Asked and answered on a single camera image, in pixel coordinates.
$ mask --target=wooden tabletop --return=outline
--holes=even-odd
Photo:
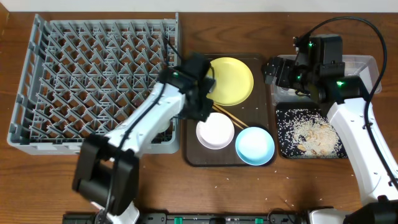
[[[59,19],[163,19],[173,13],[40,13]],[[181,13],[184,55],[260,53],[264,58],[294,54],[292,37],[319,22],[346,14],[330,13]],[[378,26],[388,47],[382,92],[373,100],[377,122],[393,155],[398,156],[398,14],[356,14]],[[0,42],[0,223],[60,223],[66,211],[93,211],[72,191],[77,156],[30,156],[8,146],[6,136],[21,77],[34,13],[12,12]],[[317,33],[343,36],[344,54],[372,55],[382,62],[373,31],[355,21],[328,24]],[[170,213],[267,213],[272,208],[303,210],[331,205],[361,206],[349,160],[287,160],[268,167],[194,168],[175,154],[141,160],[139,208]]]

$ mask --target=white wall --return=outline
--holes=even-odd
[[[8,11],[398,12],[398,0],[0,0]]]

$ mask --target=light blue bowl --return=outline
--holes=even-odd
[[[262,128],[246,128],[235,142],[236,153],[245,163],[259,166],[269,162],[275,153],[272,136]]]

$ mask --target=gray dish rack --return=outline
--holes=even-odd
[[[180,63],[175,19],[50,21],[35,16],[7,142],[29,154],[75,154],[106,134],[153,89],[162,63]],[[147,153],[180,147],[178,119]]]

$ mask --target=wooden chopstick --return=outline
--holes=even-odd
[[[237,117],[233,116],[230,112],[226,111],[224,108],[218,106],[217,104],[213,104],[213,108],[216,107],[217,109],[219,109],[220,111],[222,111],[223,113],[227,114],[230,118],[233,118],[235,121],[237,121],[238,123],[242,124],[245,127],[249,127],[247,124],[245,124],[243,121],[241,121],[240,119],[238,119]]]
[[[219,110],[217,107],[215,107],[215,106],[213,106],[213,109],[214,109],[215,111],[219,112],[219,113],[223,113],[222,111],[220,111],[220,110]],[[232,119],[231,119],[231,121],[232,121],[232,123],[235,124],[238,128],[240,128],[240,129],[243,130],[242,126],[238,125],[238,124],[237,124],[234,120],[232,120]]]

